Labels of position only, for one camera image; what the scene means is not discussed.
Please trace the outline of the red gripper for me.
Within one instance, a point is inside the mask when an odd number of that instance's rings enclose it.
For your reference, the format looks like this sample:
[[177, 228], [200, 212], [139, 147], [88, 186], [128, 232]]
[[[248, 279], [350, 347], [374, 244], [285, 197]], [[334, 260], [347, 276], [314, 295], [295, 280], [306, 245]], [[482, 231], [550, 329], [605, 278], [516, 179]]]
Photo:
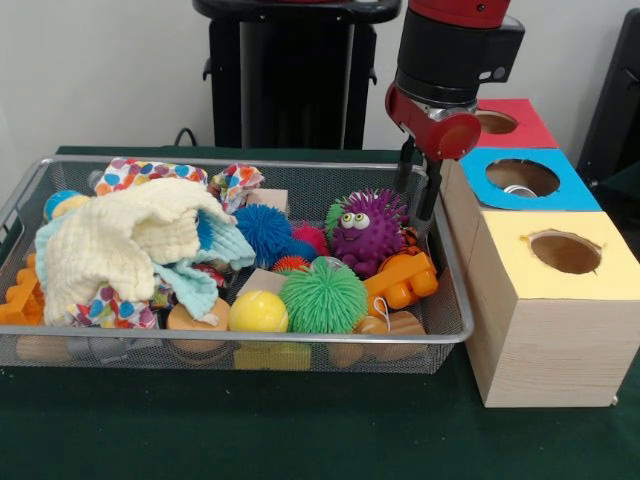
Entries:
[[427, 222], [431, 219], [442, 181], [442, 160], [458, 160], [474, 149], [482, 127], [476, 116], [477, 101], [436, 107], [411, 99], [392, 83], [386, 92], [385, 109], [388, 116], [409, 135], [402, 145], [394, 188], [406, 191], [413, 169], [415, 145], [424, 154], [426, 180], [416, 202], [415, 217]]

